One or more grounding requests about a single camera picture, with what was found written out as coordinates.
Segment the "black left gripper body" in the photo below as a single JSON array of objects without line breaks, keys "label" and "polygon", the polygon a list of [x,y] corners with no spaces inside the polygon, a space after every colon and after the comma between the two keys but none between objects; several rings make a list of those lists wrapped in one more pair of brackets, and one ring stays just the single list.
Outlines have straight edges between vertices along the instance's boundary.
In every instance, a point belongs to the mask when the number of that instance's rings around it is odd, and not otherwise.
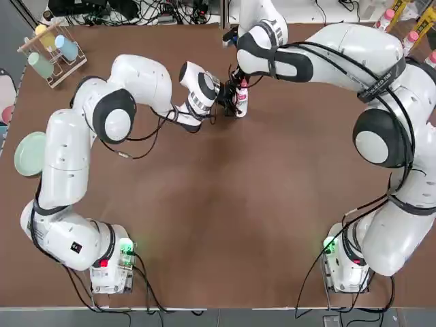
[{"label": "black left gripper body", "polygon": [[229,91],[226,83],[221,83],[219,87],[219,92],[217,95],[217,103],[224,107],[228,107]]}]

